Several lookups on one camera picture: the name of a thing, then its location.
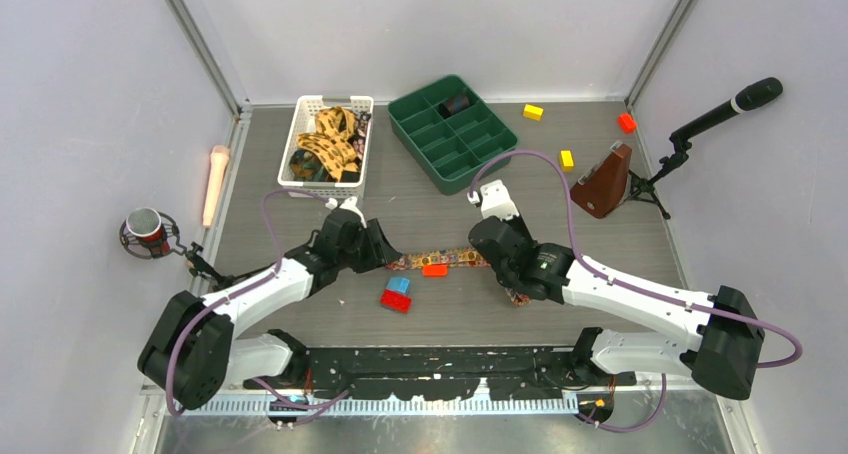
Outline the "colourful shell pattern tie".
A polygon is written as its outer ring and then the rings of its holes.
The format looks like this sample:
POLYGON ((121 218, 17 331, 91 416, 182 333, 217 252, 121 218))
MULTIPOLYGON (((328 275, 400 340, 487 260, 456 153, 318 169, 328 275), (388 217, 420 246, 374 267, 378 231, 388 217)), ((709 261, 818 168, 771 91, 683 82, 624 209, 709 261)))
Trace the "colourful shell pattern tie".
POLYGON ((391 267, 392 271, 419 270, 424 265, 447 264, 449 270, 457 267, 489 267, 489 263, 471 247, 403 254, 391 267))

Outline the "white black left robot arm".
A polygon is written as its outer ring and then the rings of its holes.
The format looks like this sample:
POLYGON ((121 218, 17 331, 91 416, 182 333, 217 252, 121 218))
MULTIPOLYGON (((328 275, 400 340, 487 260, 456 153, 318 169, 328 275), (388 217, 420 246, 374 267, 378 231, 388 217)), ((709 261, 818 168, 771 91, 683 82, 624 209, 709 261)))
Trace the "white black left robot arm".
POLYGON ((366 273, 400 257, 377 220, 338 207, 307 243, 255 276, 202 297, 187 291, 174 295, 138 368, 164 389, 173 414, 198 409, 221 387, 253 378, 271 377, 284 388, 296 387, 308 369, 306 346, 280 329, 249 339, 243 333, 329 286, 345 269, 366 273))

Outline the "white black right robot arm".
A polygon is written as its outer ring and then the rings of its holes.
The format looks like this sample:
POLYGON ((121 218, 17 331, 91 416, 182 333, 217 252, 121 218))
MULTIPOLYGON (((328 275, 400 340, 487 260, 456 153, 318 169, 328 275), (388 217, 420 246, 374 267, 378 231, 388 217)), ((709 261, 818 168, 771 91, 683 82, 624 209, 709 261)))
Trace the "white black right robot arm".
POLYGON ((688 375, 718 396, 749 399, 765 332, 748 324, 756 314, 741 291, 687 291, 627 275, 568 247, 537 242, 520 218, 486 218, 468 238, 501 286, 645 327, 643 333, 583 329, 570 359, 580 382, 630 371, 688 375))

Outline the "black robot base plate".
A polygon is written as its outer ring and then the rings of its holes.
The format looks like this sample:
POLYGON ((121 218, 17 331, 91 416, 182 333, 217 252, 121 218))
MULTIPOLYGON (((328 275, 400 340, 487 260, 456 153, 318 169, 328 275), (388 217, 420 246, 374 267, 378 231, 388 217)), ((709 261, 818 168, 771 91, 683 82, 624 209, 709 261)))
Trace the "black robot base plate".
POLYGON ((468 399, 487 387, 494 400, 552 399, 563 389, 633 386, 633 372, 592 372, 571 360, 569 347, 310 348, 286 372, 264 379, 275 389, 305 389, 320 398, 346 391, 357 400, 468 399))

